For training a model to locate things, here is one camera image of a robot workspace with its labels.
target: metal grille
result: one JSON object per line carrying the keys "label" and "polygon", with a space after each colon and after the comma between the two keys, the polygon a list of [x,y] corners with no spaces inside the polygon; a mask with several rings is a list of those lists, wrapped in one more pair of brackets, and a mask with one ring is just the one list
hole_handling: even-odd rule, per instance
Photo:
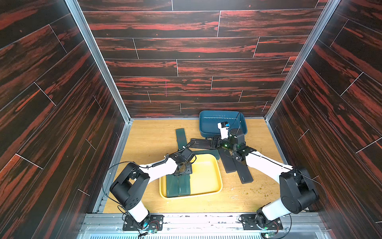
{"label": "metal grille", "polygon": [[[261,239],[260,235],[232,235],[232,236],[176,236],[151,235],[150,239]],[[138,236],[122,236],[121,234],[92,234],[90,239],[138,239]]]}

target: black insole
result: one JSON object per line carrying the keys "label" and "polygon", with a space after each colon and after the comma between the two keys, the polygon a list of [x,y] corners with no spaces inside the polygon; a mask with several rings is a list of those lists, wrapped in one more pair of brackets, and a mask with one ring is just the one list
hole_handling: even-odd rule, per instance
{"label": "black insole", "polygon": [[253,182],[253,178],[252,178],[251,172],[248,169],[246,161],[243,160],[239,162],[234,159],[233,162],[235,163],[236,170],[238,172],[241,183],[247,184],[247,183]]}
{"label": "black insole", "polygon": [[228,174],[230,172],[235,172],[236,166],[235,166],[235,163],[233,162],[233,158],[230,152],[223,148],[219,148],[218,151],[219,151],[220,158],[222,159],[225,172]]}
{"label": "black insole", "polygon": [[211,148],[211,140],[201,139],[201,138],[192,138],[191,142],[195,141],[195,143],[191,146],[191,148],[200,148],[203,150],[215,150],[216,148]]}

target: plastic tray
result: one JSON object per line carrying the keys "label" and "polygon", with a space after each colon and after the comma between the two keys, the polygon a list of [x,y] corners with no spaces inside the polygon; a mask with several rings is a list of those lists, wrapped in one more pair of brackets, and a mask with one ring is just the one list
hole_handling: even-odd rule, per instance
{"label": "plastic tray", "polygon": [[227,121],[231,128],[240,128],[244,134],[247,134],[247,124],[244,115],[238,111],[202,111],[199,114],[200,134],[205,137],[213,137],[220,134],[217,124]]}
{"label": "plastic tray", "polygon": [[159,193],[165,199],[199,197],[219,193],[223,188],[222,175],[216,158],[212,154],[197,155],[190,174],[191,194],[179,197],[167,197],[166,176],[159,178]]}

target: black cable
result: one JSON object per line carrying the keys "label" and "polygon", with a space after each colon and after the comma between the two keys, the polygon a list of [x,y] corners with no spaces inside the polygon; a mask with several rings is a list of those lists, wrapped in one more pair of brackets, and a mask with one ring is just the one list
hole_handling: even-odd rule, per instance
{"label": "black cable", "polygon": [[194,154],[194,156],[195,156],[195,160],[194,160],[194,161],[192,161],[192,163],[191,163],[191,164],[193,164],[193,163],[196,161],[196,154]]}
{"label": "black cable", "polygon": [[228,127],[228,134],[230,133],[231,126],[233,126],[233,125],[235,124],[235,122],[236,122],[236,120],[238,119],[238,116],[239,116],[239,115],[240,115],[240,112],[238,113],[238,115],[236,115],[236,118],[235,118],[235,120],[233,121],[233,123],[230,124],[230,126]]}
{"label": "black cable", "polygon": [[127,211],[123,212],[119,207],[121,207],[123,210],[125,210],[121,205],[117,205],[117,208],[119,209],[120,212],[122,212],[122,220],[125,221],[127,214]]}
{"label": "black cable", "polygon": [[[191,146],[193,146],[194,144],[196,143],[196,141],[190,141],[188,144],[186,144],[186,146],[184,146],[184,148],[182,148],[181,150],[178,150],[177,152],[175,153],[172,153],[172,154],[176,154],[176,153],[181,153],[183,150],[185,150],[186,148],[190,148]],[[124,161],[124,162],[119,162],[119,163],[116,163],[112,166],[110,166],[110,168],[106,171],[106,174],[107,172],[112,169],[113,167],[117,166],[117,165],[120,165],[122,163],[133,163],[133,164],[136,164],[135,162],[132,162],[132,161]],[[138,167],[140,168],[145,168],[145,169],[148,169],[148,168],[151,168],[153,167],[153,165],[151,166],[147,166],[147,167],[142,167],[142,166],[139,166],[138,164],[136,164]],[[119,202],[117,202],[116,200],[112,199],[111,197],[109,197],[109,195],[106,194],[105,192],[105,189],[104,189],[104,184],[102,183],[102,192],[104,193],[105,196],[107,196],[107,198],[109,198],[110,200],[112,200],[113,202],[119,204],[120,206],[122,206]]]}
{"label": "black cable", "polygon": [[[278,164],[278,163],[275,163],[275,162],[273,162],[272,160],[269,160],[269,159],[267,159],[267,158],[265,158],[265,157],[261,157],[261,158],[264,158],[264,159],[266,159],[266,160],[268,160],[268,161],[270,161],[270,162],[272,162],[272,163],[274,163],[274,164],[276,164],[276,165],[279,165],[280,167],[289,169],[289,168],[284,167],[284,166],[282,166],[282,165],[280,165],[280,164]],[[314,212],[318,212],[318,211],[321,210],[321,209],[324,209],[325,206],[326,206],[326,204],[328,203],[328,194],[326,193],[326,190],[325,190],[324,186],[323,186],[322,184],[320,184],[319,182],[317,182],[316,180],[311,179],[311,178],[309,178],[309,177],[307,177],[307,176],[305,176],[305,175],[303,175],[303,174],[300,174],[299,172],[295,172],[295,173],[297,173],[297,174],[299,174],[299,175],[301,175],[301,176],[303,176],[303,177],[306,177],[307,179],[310,179],[310,180],[312,180],[313,182],[318,183],[318,184],[322,187],[322,189],[324,190],[324,193],[325,193],[326,201],[325,201],[324,205],[323,205],[320,209],[317,209],[317,210],[304,210],[304,211],[314,213]]]}
{"label": "black cable", "polygon": [[[122,163],[134,163],[134,162],[131,162],[131,161],[124,161],[124,162],[116,163],[115,165],[110,166],[110,168],[106,171],[106,174],[107,174],[107,172],[108,172],[111,168],[113,168],[113,167],[115,167],[115,166],[117,166],[117,165],[120,165],[120,164],[122,164]],[[119,205],[121,205],[119,202],[115,201],[114,199],[112,199],[111,197],[109,197],[109,195],[107,195],[107,194],[105,193],[105,189],[104,189],[104,184],[103,184],[103,183],[102,183],[102,191],[104,192],[104,195],[107,196],[110,200],[112,200],[112,201],[118,203]]]}
{"label": "black cable", "polygon": [[320,209],[317,209],[317,210],[304,210],[304,211],[307,211],[307,212],[315,213],[315,212],[318,212],[321,209],[324,209],[326,207],[326,204],[328,203],[328,194],[326,193],[326,190],[325,190],[325,188],[324,188],[324,186],[322,184],[320,184],[316,180],[313,180],[313,179],[311,179],[309,177],[306,177],[306,178],[312,180],[313,182],[318,183],[322,187],[322,189],[324,190],[324,193],[325,193],[326,201],[325,201],[324,205]]}
{"label": "black cable", "polygon": [[228,157],[231,157],[231,158],[233,158],[233,156],[229,153],[229,154],[226,154],[226,152],[228,151],[228,153],[230,152],[229,150],[224,150],[223,152],[224,152],[224,154],[226,155],[226,156],[228,156]]}
{"label": "black cable", "polygon": [[289,213],[288,215],[289,215],[289,217],[290,217],[290,227],[289,227],[289,231],[288,231],[284,236],[282,236],[282,237],[280,237],[280,238],[272,238],[272,239],[281,239],[281,238],[284,238],[284,237],[286,237],[286,236],[288,235],[288,233],[290,232],[290,230],[291,230],[291,228],[292,228],[292,216],[290,215],[290,213]]}
{"label": "black cable", "polygon": [[289,169],[289,168],[287,168],[287,167],[284,167],[284,166],[282,166],[281,164],[278,164],[278,163],[276,163],[276,162],[273,162],[273,161],[272,161],[272,160],[270,160],[270,159],[267,159],[267,158],[265,158],[265,157],[262,157],[262,156],[259,156],[259,157],[261,157],[261,158],[264,158],[264,159],[268,160],[268,161],[269,161],[269,162],[271,162],[271,163],[274,163],[274,164],[276,164],[276,165],[279,165],[280,167],[283,167],[283,168],[285,168],[285,169]]}
{"label": "black cable", "polygon": [[149,232],[141,233],[140,231],[138,231],[138,233],[138,239],[140,239],[141,237],[146,236]]}

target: mounting plate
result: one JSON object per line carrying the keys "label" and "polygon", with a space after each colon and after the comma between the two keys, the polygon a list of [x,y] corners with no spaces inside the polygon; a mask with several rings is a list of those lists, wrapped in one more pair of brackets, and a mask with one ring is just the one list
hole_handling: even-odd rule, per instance
{"label": "mounting plate", "polygon": [[[240,217],[241,217],[241,224],[243,225],[243,229],[245,231],[263,230],[262,228],[258,227],[258,225],[256,224],[256,220],[255,220],[256,214],[242,214]],[[282,230],[283,225],[281,224],[280,218],[277,218],[274,221],[278,225],[278,229]],[[267,224],[266,226],[268,227],[267,230],[277,230],[277,226],[273,222]]]}
{"label": "mounting plate", "polygon": [[192,164],[181,162],[180,164],[178,164],[178,167],[176,168],[176,171],[175,173],[173,173],[173,175],[179,176],[179,175],[185,175],[185,174],[192,174]]}
{"label": "mounting plate", "polygon": [[[151,223],[149,223],[149,226],[145,231],[153,230],[156,227],[158,227],[158,231],[161,231],[163,228],[163,215],[150,215]],[[129,216],[125,217],[125,222],[123,223],[122,227],[123,231],[138,231],[136,224],[134,223],[134,219],[130,218]]]}

